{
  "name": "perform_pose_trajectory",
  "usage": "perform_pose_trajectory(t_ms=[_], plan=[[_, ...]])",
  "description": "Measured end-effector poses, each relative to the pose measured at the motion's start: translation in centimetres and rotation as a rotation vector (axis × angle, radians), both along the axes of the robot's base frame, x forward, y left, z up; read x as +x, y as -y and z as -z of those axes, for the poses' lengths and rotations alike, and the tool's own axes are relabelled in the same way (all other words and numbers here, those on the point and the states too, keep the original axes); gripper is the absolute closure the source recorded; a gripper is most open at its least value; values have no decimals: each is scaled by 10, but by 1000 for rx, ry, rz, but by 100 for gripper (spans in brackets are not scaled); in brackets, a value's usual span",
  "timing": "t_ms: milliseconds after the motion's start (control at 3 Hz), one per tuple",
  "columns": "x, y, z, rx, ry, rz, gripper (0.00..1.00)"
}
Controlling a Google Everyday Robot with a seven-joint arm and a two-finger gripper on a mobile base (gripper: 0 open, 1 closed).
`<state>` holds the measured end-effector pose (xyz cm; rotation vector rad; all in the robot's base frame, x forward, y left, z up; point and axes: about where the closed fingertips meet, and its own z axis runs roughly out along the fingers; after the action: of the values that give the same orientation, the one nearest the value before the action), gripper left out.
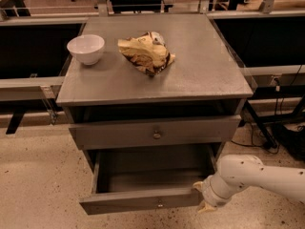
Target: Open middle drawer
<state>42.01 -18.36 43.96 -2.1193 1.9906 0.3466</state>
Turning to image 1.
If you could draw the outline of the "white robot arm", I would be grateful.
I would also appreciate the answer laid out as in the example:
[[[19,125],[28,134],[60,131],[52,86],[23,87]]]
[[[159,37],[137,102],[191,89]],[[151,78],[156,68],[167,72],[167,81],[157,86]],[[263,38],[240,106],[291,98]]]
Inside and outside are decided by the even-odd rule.
[[[257,156],[226,155],[216,162],[213,175],[193,184],[203,197],[197,212],[215,211],[251,186],[305,203],[304,169],[266,166]]]

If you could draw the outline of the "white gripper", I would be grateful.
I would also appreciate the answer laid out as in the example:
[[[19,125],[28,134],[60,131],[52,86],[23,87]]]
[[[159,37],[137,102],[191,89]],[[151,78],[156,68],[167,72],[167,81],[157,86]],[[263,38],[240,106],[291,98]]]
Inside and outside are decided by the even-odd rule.
[[[202,191],[204,198],[197,207],[198,213],[213,212],[232,198],[230,186],[219,175],[208,176],[203,182],[197,181],[193,188]]]

